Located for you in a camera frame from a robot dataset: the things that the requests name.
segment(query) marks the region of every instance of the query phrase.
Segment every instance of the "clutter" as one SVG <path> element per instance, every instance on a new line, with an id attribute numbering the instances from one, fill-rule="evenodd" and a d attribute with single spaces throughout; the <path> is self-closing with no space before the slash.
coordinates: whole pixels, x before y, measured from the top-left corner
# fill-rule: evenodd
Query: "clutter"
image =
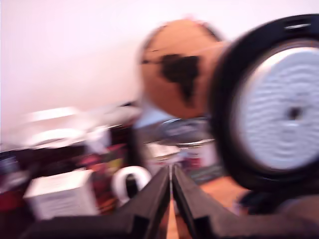
<path id="1" fill-rule="evenodd" d="M 92 187 L 101 214 L 108 214 L 115 209 L 116 198 L 112 193 L 111 180 L 121 168 L 128 166 L 125 144 L 105 147 L 103 151 L 88 148 L 87 153 L 75 157 L 78 167 L 92 170 Z"/>

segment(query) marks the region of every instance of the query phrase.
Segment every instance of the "red object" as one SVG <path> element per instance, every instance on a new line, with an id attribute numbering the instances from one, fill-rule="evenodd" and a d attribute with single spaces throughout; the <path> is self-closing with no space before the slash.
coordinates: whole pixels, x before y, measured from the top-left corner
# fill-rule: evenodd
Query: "red object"
<path id="1" fill-rule="evenodd" d="M 10 211 L 22 205 L 19 191 L 7 191 L 0 194 L 0 211 Z"/>

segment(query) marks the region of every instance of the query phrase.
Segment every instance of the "desk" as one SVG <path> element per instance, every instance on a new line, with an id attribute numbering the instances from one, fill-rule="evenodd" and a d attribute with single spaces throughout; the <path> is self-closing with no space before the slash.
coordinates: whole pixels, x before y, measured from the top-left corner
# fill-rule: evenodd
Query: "desk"
<path id="1" fill-rule="evenodd" d="M 236 199 L 243 195 L 246 189 L 237 185 L 230 177 L 222 177 L 211 182 L 201 185 L 203 191 L 211 195 L 214 199 L 219 201 L 224 207 L 231 209 Z M 187 236 L 187 228 L 178 227 L 176 221 L 182 221 L 180 216 L 175 217 L 173 203 L 170 203 L 169 220 L 167 228 L 167 239 L 189 239 Z"/>

